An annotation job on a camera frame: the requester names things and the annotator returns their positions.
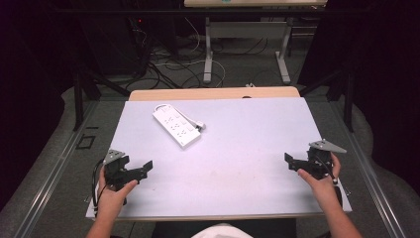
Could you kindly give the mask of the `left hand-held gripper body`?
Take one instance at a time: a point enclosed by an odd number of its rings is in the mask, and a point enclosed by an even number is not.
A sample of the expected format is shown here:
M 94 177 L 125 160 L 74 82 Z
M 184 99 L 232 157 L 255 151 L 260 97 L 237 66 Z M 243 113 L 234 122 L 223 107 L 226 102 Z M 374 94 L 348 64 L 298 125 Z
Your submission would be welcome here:
M 125 165 L 130 158 L 123 152 L 109 150 L 104 159 L 105 181 L 109 186 L 120 190 L 126 183 L 135 180 L 140 182 L 143 178 L 142 169 L 127 170 Z

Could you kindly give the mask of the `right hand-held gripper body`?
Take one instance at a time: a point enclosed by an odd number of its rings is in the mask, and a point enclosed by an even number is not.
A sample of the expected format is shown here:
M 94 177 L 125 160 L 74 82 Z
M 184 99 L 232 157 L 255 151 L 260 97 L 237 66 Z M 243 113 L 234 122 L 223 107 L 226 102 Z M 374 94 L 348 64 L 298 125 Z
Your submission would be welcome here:
M 312 166 L 309 174 L 315 179 L 323 179 L 330 176 L 334 179 L 332 153 L 346 154 L 347 151 L 325 139 L 309 144 L 307 151 L 308 161 Z

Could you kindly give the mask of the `person's left hand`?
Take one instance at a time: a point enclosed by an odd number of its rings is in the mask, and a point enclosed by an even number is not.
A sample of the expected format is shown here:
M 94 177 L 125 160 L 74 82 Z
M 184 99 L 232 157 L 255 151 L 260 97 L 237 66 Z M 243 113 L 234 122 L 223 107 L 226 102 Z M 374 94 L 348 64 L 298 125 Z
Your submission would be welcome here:
M 105 180 L 105 170 L 99 174 L 99 193 L 97 221 L 114 221 L 119 215 L 126 196 L 138 185 L 134 179 L 126 183 L 120 190 L 113 190 Z

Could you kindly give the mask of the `person's right hand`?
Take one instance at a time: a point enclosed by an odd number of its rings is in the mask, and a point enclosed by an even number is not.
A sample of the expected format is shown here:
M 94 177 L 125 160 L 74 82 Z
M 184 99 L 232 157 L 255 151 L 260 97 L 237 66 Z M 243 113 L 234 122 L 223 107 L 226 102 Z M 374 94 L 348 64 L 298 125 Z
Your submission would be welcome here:
M 297 174 L 309 184 L 313 195 L 319 204 L 332 206 L 334 203 L 339 202 L 339 198 L 337 197 L 335 186 L 333 184 L 333 179 L 330 176 L 315 179 L 303 169 L 299 169 Z

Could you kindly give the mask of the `white power strip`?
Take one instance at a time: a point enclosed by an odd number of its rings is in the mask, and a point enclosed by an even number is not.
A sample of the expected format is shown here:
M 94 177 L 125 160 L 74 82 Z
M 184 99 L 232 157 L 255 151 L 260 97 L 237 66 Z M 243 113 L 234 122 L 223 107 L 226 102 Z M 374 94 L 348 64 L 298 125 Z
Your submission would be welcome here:
M 182 149 L 189 147 L 201 137 L 201 133 L 171 105 L 157 106 L 153 116 Z

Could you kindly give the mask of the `black metal stand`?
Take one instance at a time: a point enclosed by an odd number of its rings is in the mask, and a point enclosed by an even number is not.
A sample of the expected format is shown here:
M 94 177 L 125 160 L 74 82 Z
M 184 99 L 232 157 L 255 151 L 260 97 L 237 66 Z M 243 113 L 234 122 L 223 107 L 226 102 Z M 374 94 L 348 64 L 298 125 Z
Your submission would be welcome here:
M 326 93 L 328 101 L 338 101 L 341 96 L 344 96 L 343 121 L 348 130 L 353 133 L 352 113 L 355 89 L 354 74 L 347 69 L 335 69 L 333 72 L 312 82 L 308 86 L 305 86 L 299 93 L 301 96 L 305 96 L 324 84 L 330 84 Z
M 75 124 L 74 131 L 77 131 L 84 121 L 83 95 L 86 95 L 90 100 L 99 100 L 101 92 L 97 84 L 105 85 L 106 87 L 118 92 L 119 94 L 128 97 L 131 92 L 124 89 L 107 79 L 104 75 L 95 72 L 93 69 L 85 65 L 79 65 L 71 70 L 74 89 L 74 106 L 75 106 Z

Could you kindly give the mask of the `person's dark pants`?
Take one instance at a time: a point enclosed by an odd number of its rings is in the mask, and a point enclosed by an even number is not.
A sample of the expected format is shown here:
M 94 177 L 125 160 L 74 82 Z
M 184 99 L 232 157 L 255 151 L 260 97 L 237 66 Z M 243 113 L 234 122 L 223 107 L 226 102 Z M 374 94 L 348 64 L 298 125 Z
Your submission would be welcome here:
M 187 238 L 222 221 L 158 222 L 152 238 Z M 245 231 L 254 238 L 296 238 L 294 219 L 228 220 L 228 225 Z

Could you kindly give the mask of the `wooden table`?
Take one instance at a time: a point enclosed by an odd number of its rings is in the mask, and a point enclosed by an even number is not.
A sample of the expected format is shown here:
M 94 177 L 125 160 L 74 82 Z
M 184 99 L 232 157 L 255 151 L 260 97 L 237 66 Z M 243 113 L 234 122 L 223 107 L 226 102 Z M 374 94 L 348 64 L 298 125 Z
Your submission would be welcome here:
M 188 88 L 188 89 L 149 89 L 135 90 L 130 101 L 167 101 L 167 100 L 200 100 L 200 99 L 235 99 L 235 98 L 268 98 L 299 97 L 293 86 L 270 87 L 226 87 L 226 88 Z

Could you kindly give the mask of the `person's white shirt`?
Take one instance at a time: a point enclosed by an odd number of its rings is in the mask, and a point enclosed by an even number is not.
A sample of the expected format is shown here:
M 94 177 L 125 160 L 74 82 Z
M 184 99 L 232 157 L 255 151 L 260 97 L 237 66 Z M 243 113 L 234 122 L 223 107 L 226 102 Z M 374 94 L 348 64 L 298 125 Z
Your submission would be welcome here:
M 194 234 L 191 238 L 254 238 L 228 223 L 219 223 Z

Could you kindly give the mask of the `black computer tower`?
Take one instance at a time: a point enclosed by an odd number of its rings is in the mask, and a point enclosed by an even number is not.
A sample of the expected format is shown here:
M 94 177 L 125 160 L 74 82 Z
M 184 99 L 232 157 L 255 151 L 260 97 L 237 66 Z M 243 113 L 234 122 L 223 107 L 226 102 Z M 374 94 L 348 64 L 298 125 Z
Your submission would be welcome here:
M 103 74 L 146 74 L 151 40 L 133 21 L 126 18 L 81 18 L 80 24 Z

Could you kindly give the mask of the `white desk with metal legs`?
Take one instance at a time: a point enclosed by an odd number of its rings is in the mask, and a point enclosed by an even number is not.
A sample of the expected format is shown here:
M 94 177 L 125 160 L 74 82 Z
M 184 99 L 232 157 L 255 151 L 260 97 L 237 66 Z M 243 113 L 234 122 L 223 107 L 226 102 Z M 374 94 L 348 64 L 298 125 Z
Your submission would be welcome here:
M 317 10 L 325 6 L 328 0 L 184 0 L 184 6 L 198 10 Z M 205 18 L 205 47 L 203 82 L 212 79 L 213 51 L 211 40 L 216 38 L 261 38 L 280 39 L 280 49 L 275 53 L 280 78 L 286 85 L 291 83 L 285 63 L 285 53 L 291 38 L 292 17 L 282 17 L 281 21 L 228 21 Z

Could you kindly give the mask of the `black square floor frame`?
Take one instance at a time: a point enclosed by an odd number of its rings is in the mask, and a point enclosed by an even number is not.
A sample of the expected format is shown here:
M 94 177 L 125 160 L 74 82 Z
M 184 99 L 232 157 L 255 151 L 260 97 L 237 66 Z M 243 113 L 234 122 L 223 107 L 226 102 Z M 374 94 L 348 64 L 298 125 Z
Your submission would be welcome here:
M 89 150 L 95 141 L 96 137 L 83 134 L 76 144 L 77 150 Z

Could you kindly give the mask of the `metal floor rail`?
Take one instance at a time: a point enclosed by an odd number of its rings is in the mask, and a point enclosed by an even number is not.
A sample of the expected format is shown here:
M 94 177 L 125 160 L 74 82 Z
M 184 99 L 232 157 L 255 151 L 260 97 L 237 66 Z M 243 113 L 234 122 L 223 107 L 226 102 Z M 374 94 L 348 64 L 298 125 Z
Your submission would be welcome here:
M 95 112 L 97 105 L 98 103 L 96 101 L 87 103 L 86 109 L 83 112 L 84 121 L 77 130 L 70 130 L 69 134 L 65 138 L 65 144 L 60 148 L 59 154 L 52 156 L 53 165 L 48 172 L 45 172 L 46 177 L 43 179 L 37 189 L 37 192 L 31 199 L 30 207 L 25 213 L 25 217 L 20 222 L 13 238 L 28 238 L 31 235 L 36 223 L 48 204 L 53 191 L 65 170 L 65 167 L 69 163 L 70 157 L 75 151 L 77 143 L 82 139 L 83 128 Z
M 335 117 L 339 121 L 340 127 L 344 130 L 344 134 L 348 138 L 352 150 L 356 154 L 356 163 L 359 167 L 359 171 L 362 174 L 362 178 L 364 179 L 369 194 L 373 200 L 376 210 L 380 215 L 382 223 L 387 230 L 388 235 L 390 238 L 407 238 L 403 227 L 398 221 L 383 189 L 378 182 L 377 175 L 372 165 L 368 161 L 368 157 L 363 152 L 356 135 L 353 132 L 350 132 L 346 126 L 339 103 L 330 102 L 330 107 L 332 108 Z

